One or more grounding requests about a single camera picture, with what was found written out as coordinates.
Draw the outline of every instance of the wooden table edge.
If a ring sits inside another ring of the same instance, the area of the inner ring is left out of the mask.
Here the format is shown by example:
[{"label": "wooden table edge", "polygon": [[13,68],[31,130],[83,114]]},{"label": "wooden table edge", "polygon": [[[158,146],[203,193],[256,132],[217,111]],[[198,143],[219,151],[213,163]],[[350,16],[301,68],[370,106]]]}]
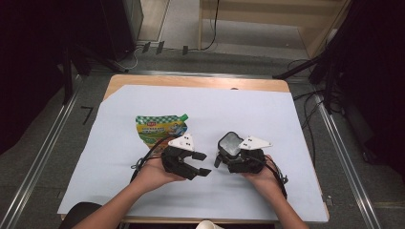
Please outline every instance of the wooden table edge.
[{"label": "wooden table edge", "polygon": [[288,84],[279,79],[249,79],[212,76],[116,74],[111,77],[104,100],[124,85],[197,87],[289,93]]}]

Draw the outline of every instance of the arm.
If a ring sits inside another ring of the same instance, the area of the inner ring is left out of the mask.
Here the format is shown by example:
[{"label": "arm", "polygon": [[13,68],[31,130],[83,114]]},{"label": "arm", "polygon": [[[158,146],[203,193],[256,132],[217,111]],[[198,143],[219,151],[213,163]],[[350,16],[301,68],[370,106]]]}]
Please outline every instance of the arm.
[{"label": "arm", "polygon": [[166,173],[160,158],[150,159],[128,186],[74,228],[117,228],[131,206],[143,194],[178,180],[184,180],[184,178]]},{"label": "arm", "polygon": [[284,198],[277,180],[266,167],[259,174],[243,174],[256,190],[271,204],[283,228],[308,228]]}]

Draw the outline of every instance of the hand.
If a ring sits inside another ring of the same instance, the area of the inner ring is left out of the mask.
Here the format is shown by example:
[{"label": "hand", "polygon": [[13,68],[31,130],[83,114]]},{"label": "hand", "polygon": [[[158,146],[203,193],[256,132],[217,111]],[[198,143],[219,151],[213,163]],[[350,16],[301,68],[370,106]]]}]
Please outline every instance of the hand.
[{"label": "hand", "polygon": [[[266,163],[270,166],[273,170],[277,171],[274,164],[270,161],[272,158],[269,155],[266,155]],[[241,174],[247,180],[249,180],[256,188],[256,190],[261,193],[271,192],[273,194],[283,194],[281,188],[277,182],[277,179],[274,177],[274,174],[268,169],[263,168],[263,170],[259,174],[251,174],[245,173]]]},{"label": "hand", "polygon": [[132,181],[132,183],[140,185],[144,193],[160,188],[166,183],[185,180],[183,177],[164,171],[160,154],[154,155],[154,157],[157,158],[146,161],[137,177]]}]

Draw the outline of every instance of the white paper sheet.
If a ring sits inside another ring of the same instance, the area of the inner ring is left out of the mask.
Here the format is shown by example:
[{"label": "white paper sheet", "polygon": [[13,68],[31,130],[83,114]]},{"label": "white paper sheet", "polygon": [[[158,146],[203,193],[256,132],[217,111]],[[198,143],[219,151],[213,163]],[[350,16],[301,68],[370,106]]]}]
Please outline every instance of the white paper sheet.
[{"label": "white paper sheet", "polygon": [[128,184],[131,165],[148,151],[136,130],[137,115],[183,114],[196,151],[207,154],[205,161],[186,161],[211,174],[143,196],[128,216],[276,220],[248,181],[223,164],[214,167],[218,141],[233,131],[270,141],[264,151],[288,175],[288,202],[304,221],[328,221],[290,93],[129,85],[102,102],[58,214],[80,201],[104,204]]}]

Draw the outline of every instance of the yellow packaging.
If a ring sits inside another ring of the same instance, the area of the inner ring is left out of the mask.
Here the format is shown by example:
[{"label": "yellow packaging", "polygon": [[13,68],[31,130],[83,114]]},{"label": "yellow packaging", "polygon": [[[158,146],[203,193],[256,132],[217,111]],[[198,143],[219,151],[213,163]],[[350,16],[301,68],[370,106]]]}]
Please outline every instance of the yellow packaging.
[{"label": "yellow packaging", "polygon": [[[140,139],[151,149],[159,140],[172,135],[178,137],[187,131],[184,121],[187,114],[178,117],[176,115],[167,116],[137,116],[137,131]],[[164,140],[154,153],[161,152],[172,138]]]}]

